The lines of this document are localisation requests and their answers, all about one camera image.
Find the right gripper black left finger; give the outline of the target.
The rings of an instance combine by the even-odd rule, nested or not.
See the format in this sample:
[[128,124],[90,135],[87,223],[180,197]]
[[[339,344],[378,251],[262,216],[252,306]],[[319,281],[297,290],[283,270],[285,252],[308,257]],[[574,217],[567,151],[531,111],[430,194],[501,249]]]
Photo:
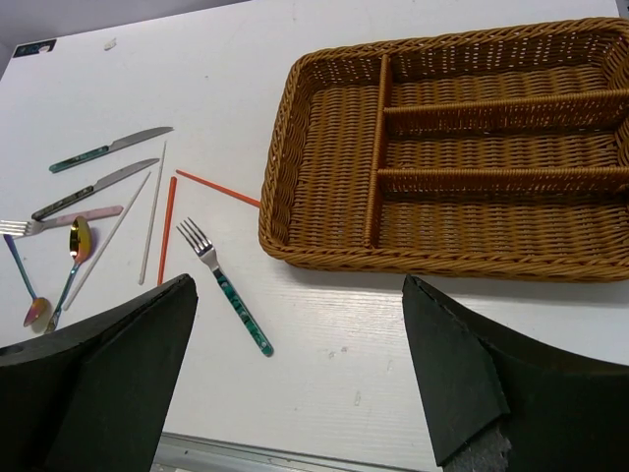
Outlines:
[[197,305],[194,280],[181,274],[2,348],[2,470],[149,470]]

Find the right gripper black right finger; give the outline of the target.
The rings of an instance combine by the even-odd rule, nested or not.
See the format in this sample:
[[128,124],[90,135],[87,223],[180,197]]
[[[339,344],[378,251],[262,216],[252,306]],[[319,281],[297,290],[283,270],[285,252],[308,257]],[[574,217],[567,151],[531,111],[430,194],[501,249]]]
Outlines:
[[415,276],[403,315],[445,471],[624,471],[628,369],[478,314]]

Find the long white chopstick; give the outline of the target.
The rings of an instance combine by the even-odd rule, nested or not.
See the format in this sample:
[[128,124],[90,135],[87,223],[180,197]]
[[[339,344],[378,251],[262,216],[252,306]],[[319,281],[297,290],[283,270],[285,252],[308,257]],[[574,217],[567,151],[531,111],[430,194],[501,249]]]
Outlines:
[[111,228],[111,231],[109,232],[107,237],[104,239],[104,241],[100,244],[100,246],[98,247],[98,250],[96,251],[96,253],[91,257],[90,263],[89,263],[85,273],[82,275],[82,278],[79,280],[77,286],[73,289],[73,291],[70,293],[70,295],[65,300],[65,303],[62,305],[62,309],[64,311],[68,311],[70,309],[70,307],[72,306],[74,300],[77,298],[77,296],[80,293],[81,289],[85,285],[85,283],[88,280],[90,274],[92,273],[94,267],[97,265],[99,259],[102,257],[102,255],[106,251],[107,246],[109,245],[109,243],[113,239],[113,237],[116,234],[117,230],[119,229],[119,227],[121,226],[121,224],[124,221],[125,217],[129,213],[130,209],[133,207],[135,201],[137,200],[139,194],[141,193],[141,191],[142,191],[145,183],[147,182],[148,178],[150,177],[150,175],[151,175],[151,172],[148,172],[145,175],[145,177],[143,178],[140,186],[134,192],[134,194],[131,197],[131,199],[128,202],[128,204],[123,208],[122,213],[118,217],[117,221],[114,223],[113,227]]

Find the orange chopstick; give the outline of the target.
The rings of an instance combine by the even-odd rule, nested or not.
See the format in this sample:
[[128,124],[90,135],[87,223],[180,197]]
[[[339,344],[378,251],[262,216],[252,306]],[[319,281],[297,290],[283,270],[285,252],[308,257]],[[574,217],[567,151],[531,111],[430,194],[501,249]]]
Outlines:
[[215,191],[217,191],[219,193],[227,195],[227,196],[229,196],[229,197],[231,197],[233,199],[236,199],[236,200],[238,200],[240,202],[246,203],[246,204],[248,204],[250,206],[259,208],[260,202],[258,200],[256,200],[256,199],[254,199],[254,198],[251,198],[251,197],[249,197],[247,195],[244,195],[242,193],[236,192],[236,191],[234,191],[232,189],[229,189],[227,187],[218,185],[218,184],[216,184],[214,182],[208,181],[208,180],[203,179],[203,178],[201,178],[201,177],[199,177],[197,175],[194,175],[192,173],[189,173],[189,172],[186,172],[186,171],[183,171],[183,170],[180,170],[180,169],[176,169],[175,172],[178,175],[181,175],[181,176],[183,176],[183,177],[185,177],[185,178],[187,178],[189,180],[192,180],[192,181],[194,181],[196,183],[199,183],[199,184],[204,185],[204,186],[206,186],[208,188],[211,188],[211,189],[213,189],[213,190],[215,190]]
[[161,243],[161,250],[160,250],[158,273],[157,273],[158,285],[161,285],[164,280],[164,272],[165,272],[168,243],[169,243],[169,236],[170,236],[170,230],[171,230],[173,207],[174,207],[175,196],[176,196],[176,188],[177,188],[177,177],[172,176],[169,181],[168,195],[167,195],[165,215],[164,215],[162,243]]

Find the dark handled knife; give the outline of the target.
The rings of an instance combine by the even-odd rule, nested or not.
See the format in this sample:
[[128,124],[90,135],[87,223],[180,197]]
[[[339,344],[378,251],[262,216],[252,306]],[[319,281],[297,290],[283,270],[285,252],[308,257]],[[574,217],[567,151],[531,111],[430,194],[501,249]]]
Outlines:
[[123,168],[120,168],[102,178],[97,180],[93,185],[86,186],[78,191],[70,194],[69,196],[64,197],[48,206],[45,206],[31,215],[33,220],[42,220],[43,218],[50,216],[63,208],[70,207],[77,202],[84,200],[91,195],[104,190],[107,187],[110,187],[116,184],[119,181],[122,181],[141,170],[148,168],[149,166],[157,163],[159,161],[158,158],[150,158],[142,161],[138,161],[136,163],[130,164]]

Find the teal handled knife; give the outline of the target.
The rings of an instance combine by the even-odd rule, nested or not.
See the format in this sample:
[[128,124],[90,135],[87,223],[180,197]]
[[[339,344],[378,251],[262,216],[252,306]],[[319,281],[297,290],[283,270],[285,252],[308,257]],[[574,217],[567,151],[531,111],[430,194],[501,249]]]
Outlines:
[[116,152],[123,148],[134,146],[144,141],[165,135],[167,133],[172,132],[173,130],[174,130],[173,127],[164,126],[164,127],[155,127],[151,129],[146,129],[137,133],[133,133],[131,135],[119,138],[118,140],[115,140],[109,145],[97,147],[89,151],[83,152],[81,154],[75,155],[73,157],[67,158],[65,160],[56,162],[50,165],[48,170],[53,174],[59,173],[59,172],[68,170],[70,168],[76,167],[78,165],[81,165],[83,163],[95,160],[109,153]]

